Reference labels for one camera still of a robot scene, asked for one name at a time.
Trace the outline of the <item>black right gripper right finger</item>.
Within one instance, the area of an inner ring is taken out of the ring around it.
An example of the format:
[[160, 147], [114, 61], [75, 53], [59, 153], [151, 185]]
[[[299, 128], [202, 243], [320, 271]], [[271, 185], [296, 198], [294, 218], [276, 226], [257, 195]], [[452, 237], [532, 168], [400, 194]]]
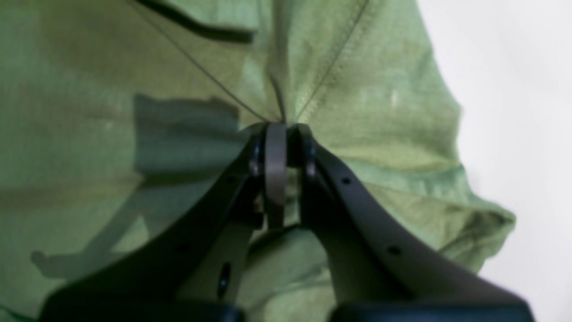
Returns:
[[331, 322], [533, 322], [525, 300], [440, 255], [376, 202], [306, 124], [287, 131], [300, 219], [324, 247]]

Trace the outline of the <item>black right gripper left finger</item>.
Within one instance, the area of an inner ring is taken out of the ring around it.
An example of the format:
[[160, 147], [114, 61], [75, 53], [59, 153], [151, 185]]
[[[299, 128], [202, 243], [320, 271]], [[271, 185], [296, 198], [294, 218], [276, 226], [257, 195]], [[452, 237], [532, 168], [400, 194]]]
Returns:
[[284, 226], [287, 128], [257, 124], [206, 195], [123, 260], [49, 297], [41, 322], [244, 322], [234, 302], [255, 230]]

